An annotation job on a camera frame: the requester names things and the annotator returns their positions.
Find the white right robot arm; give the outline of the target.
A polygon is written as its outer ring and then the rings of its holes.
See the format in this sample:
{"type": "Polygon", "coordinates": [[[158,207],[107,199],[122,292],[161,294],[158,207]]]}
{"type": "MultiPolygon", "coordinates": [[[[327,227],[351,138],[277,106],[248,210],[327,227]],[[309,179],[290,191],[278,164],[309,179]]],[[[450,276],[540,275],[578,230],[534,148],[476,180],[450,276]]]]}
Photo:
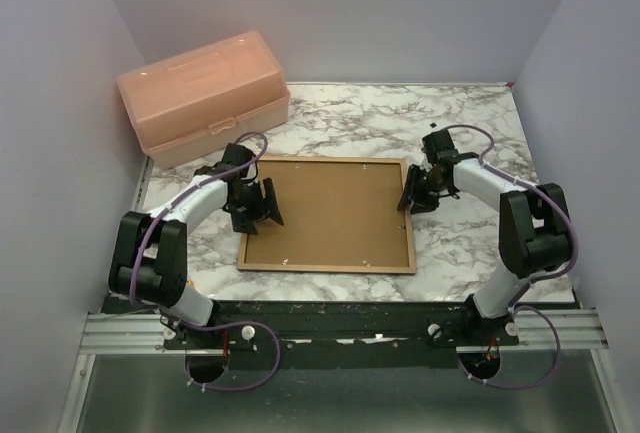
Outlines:
{"type": "Polygon", "coordinates": [[[492,166],[481,153],[459,151],[450,125],[422,138],[422,164],[409,167],[397,209],[430,213],[445,197],[467,193],[499,216],[499,260],[487,283],[468,296],[459,331],[480,345],[496,324],[512,317],[516,303],[535,284],[567,274],[579,254],[564,191],[555,183],[534,184],[492,166]]]}

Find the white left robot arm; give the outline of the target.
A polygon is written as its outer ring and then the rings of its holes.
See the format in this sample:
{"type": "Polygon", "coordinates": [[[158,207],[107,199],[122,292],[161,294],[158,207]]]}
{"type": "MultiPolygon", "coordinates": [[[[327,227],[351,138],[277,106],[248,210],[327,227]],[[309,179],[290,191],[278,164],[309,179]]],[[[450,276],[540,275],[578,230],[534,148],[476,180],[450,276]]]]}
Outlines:
{"type": "Polygon", "coordinates": [[[187,240],[213,213],[230,216],[234,232],[257,233],[256,224],[283,225],[273,180],[258,178],[266,152],[228,144],[220,161],[198,168],[186,187],[164,205],[121,219],[108,278],[112,293],[132,304],[148,303],[188,324],[187,335],[201,348],[214,346],[222,333],[214,317],[216,302],[187,284],[187,240]]]}

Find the pink plastic storage box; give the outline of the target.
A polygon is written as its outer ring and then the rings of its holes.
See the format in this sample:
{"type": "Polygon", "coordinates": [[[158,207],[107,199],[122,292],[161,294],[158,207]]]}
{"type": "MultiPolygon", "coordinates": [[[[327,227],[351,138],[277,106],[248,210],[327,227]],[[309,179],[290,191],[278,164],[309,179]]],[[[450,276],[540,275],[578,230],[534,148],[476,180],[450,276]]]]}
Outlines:
{"type": "Polygon", "coordinates": [[[124,73],[117,86],[142,151],[162,169],[285,123],[291,98],[256,31],[124,73]]]}

